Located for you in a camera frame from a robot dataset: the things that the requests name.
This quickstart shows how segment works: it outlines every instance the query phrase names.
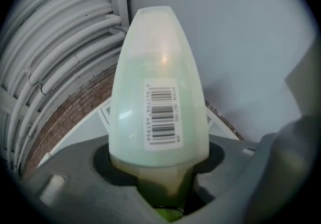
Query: white cable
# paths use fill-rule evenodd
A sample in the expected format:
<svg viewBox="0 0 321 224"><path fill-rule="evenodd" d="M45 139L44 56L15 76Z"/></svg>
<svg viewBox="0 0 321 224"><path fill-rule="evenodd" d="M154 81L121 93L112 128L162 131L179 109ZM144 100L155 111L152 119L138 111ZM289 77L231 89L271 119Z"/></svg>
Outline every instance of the white cable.
<svg viewBox="0 0 321 224"><path fill-rule="evenodd" d="M37 84L39 79L42 77L43 73L46 71L47 68L50 67L64 52L75 46L77 43L80 43L82 40L86 39L89 36L94 35L104 29L107 29L112 26L119 25L121 23L121 18L119 16L113 16L111 19L107 19L105 21L96 23L91 25L90 27L78 32L71 38L64 41L62 44L57 46L42 62L41 64L35 69L32 75L29 77L29 80L23 87L22 92L20 93L18 100L16 102L15 108L11 115L9 131L8 131L8 138L7 138L7 157L10 157L10 151L13 145L13 138L14 138L14 130L17 125L18 116L20 114L22 106L28 100L30 95L30 91L32 88Z"/></svg>
<svg viewBox="0 0 321 224"><path fill-rule="evenodd" d="M57 21L64 18L70 18L75 9L85 6L96 5L101 0L54 0L52 4L40 9L37 14L32 15L27 22L18 30L15 36L9 42L0 62L0 83L3 83L7 70L11 67L12 61L18 61L17 55L25 50L27 45L32 45L33 40L37 40L44 30L50 29ZM30 55L21 54L24 59Z"/></svg>
<svg viewBox="0 0 321 224"><path fill-rule="evenodd" d="M121 23L121 18L120 17L113 17L111 19L108 19L106 21L114 21L115 19L118 20L118 23ZM31 103L23 121L21 124L21 127L19 129L19 135L18 135L18 140L16 142L16 147L15 147L15 157L14 157L14 166L17 167L18 166L18 157L19 157L19 152L20 152L20 146L21 146L21 142L23 140L23 138L26 135L27 132L27 127L28 124L30 122L30 119L33 115L33 113L35 111L38 110L39 106L41 105L41 103L43 102L43 99L46 97L46 95L49 93L49 91L51 90L51 88L57 83L59 82L59 80L61 78L63 78L70 70L72 70L74 67L76 67L79 63L81 63L82 61L84 61L86 58L95 55L97 52L103 50L104 48L111 46L113 44L116 44L122 40L124 40L125 38L125 33L124 32L119 32L115 35L112 35L110 37L107 37L95 44L93 44L92 46L89 46L87 48L85 48L84 50L80 51L79 53L77 53L76 55L74 55L72 58L70 58L63 66L61 66L59 68L59 70L57 70L48 80L47 82L41 87L41 89L39 90L38 94L36 95L35 99L33 100L33 102ZM47 58L52 59L53 56L51 56L52 54L50 54ZM40 68L39 72L34 72L34 74L37 76L40 76L38 73L41 73L41 70L43 69ZM29 80L31 83L33 83L33 79L32 76L30 76Z"/></svg>
<svg viewBox="0 0 321 224"><path fill-rule="evenodd" d="M101 18L102 16L110 13L112 8L100 7L96 10L90 9L89 11L82 11L80 14L75 13L74 18L70 18L69 21L64 21L64 24L58 23L56 26L53 26L52 29L49 29L47 32L44 32L39 39L33 44L33 46L25 52L26 55L32 55L29 59L21 59L19 66L15 69L15 73L11 74L11 80L8 85L8 92L13 94L16 91L17 86L25 73L21 71L23 68L30 68L32 62L35 59L38 59L39 56L47 55L49 49L54 46L58 46L61 43L61 37L68 39L70 34L73 35L77 30L81 30L88 26L88 21L94 22L96 19Z"/></svg>
<svg viewBox="0 0 321 224"><path fill-rule="evenodd" d="M22 157L23 154L27 148L27 144L28 142L33 138L33 135L36 131L37 125L40 122L40 120L43 118L44 114L47 112L47 110L49 109L49 107L52 105L52 103L57 99L57 97L59 95L61 95L65 89L72 84L77 78L80 78L82 75L84 75L85 73L87 73L88 71L90 71L91 69L95 68L97 65L103 63L104 61L116 56L117 54L119 54L121 51L121 47L118 47L108 53L103 54L102 56L100 56L99 58L97 58L96 60L92 61L91 63L89 63L88 65L86 65L84 68L82 68L80 71L78 71L77 73L75 73L67 82L65 82L60 88L59 90L50 98L50 100L46 103L45 107L42 109L42 111L40 112L40 114L38 115L36 121L33 123L32 127L30 128L29 132L28 132L28 136L25 139L24 145L21 149L20 155L19 155L19 160L18 160L18 165L17 168L19 169L19 166L21 164L22 161Z"/></svg>

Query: white wall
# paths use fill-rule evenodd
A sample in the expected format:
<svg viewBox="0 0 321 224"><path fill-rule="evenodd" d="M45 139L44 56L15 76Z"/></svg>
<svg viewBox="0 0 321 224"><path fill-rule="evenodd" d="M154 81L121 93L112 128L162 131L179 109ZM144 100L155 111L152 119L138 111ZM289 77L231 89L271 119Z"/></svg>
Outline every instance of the white wall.
<svg viewBox="0 0 321 224"><path fill-rule="evenodd" d="M247 140L300 117L284 79L315 39L301 0L129 0L171 6L200 74L205 99Z"/></svg>

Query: gray plastic base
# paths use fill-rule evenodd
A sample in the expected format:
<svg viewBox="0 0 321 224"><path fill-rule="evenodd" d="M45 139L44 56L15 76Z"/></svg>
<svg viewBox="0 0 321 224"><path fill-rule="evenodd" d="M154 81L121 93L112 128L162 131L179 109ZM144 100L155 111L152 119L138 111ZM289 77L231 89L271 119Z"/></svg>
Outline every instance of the gray plastic base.
<svg viewBox="0 0 321 224"><path fill-rule="evenodd" d="M241 223L273 140L273 135L266 136L256 144L210 135L210 141L224 149L225 159L213 171L198 174L196 183L201 188L201 198L201 190L205 189L215 199L179 223L196 223L200 219L202 223ZM39 167L24 186L39 196L52 175L65 177L50 208L53 215L68 217L74 223L167 223L135 186L112 185L94 170L94 153L107 142L105 136L63 149ZM256 152L250 155L244 149Z"/></svg>

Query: white label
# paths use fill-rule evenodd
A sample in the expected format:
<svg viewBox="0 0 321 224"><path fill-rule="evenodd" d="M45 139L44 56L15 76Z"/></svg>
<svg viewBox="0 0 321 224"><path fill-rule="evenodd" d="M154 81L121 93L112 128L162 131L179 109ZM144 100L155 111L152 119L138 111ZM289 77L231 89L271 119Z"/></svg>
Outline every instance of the white label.
<svg viewBox="0 0 321 224"><path fill-rule="evenodd" d="M143 111L145 150L183 146L180 99L174 78L144 80Z"/></svg>

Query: bottle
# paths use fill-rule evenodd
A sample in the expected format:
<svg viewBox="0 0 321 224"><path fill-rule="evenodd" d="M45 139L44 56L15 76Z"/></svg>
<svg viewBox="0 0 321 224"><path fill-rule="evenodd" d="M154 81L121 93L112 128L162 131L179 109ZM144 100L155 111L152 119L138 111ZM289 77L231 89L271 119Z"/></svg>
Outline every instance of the bottle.
<svg viewBox="0 0 321 224"><path fill-rule="evenodd" d="M112 90L109 152L161 215L183 212L209 134L196 64L170 7L140 9L130 25Z"/></svg>

